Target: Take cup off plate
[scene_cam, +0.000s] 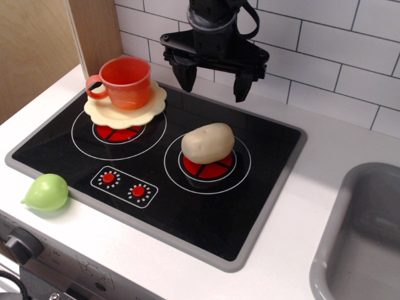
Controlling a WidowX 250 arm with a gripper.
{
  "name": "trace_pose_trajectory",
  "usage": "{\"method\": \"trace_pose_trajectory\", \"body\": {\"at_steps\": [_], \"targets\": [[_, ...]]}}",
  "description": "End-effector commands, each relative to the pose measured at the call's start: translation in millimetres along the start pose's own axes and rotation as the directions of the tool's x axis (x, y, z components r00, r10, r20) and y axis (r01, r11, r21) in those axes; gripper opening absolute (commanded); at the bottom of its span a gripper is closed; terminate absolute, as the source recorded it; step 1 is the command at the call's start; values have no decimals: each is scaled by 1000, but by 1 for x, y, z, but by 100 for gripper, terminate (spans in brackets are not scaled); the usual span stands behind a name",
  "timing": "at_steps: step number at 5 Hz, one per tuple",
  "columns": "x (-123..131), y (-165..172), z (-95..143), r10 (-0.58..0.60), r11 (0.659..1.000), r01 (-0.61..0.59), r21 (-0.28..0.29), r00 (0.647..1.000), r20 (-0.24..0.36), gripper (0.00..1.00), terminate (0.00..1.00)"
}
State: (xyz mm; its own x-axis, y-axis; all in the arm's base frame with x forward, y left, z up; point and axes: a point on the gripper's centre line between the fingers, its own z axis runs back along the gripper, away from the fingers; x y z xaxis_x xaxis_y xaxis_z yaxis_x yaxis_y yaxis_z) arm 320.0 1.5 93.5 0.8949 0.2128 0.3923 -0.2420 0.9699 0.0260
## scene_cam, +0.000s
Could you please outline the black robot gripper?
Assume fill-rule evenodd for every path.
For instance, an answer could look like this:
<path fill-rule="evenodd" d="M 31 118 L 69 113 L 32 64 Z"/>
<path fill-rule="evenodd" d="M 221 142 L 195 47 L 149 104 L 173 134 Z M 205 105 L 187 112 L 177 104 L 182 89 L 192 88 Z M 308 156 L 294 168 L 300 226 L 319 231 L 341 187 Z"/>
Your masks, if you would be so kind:
<path fill-rule="evenodd" d="M 191 29 L 170 32 L 160 37 L 165 47 L 164 59 L 181 88 L 190 93 L 197 68 L 233 73 L 234 95 L 237 103 L 245 101 L 253 81 L 265 77 L 269 54 L 251 41 L 244 39 L 235 24 L 217 32 Z"/>

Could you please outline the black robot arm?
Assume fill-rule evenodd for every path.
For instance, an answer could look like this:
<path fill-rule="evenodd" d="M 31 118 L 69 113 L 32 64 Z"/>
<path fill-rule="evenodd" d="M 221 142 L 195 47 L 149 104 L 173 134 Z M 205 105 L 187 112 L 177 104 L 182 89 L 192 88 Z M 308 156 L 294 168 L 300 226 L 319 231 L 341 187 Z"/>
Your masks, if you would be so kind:
<path fill-rule="evenodd" d="M 244 9 L 256 28 L 241 34 L 238 13 Z M 269 53 L 251 43 L 257 35 L 260 19 L 247 1 L 190 1 L 188 31 L 163 34 L 164 58 L 172 67 L 181 88 L 191 92 L 197 68 L 206 68 L 235 75 L 236 102 L 243 102 L 254 82 L 264 79 Z"/>

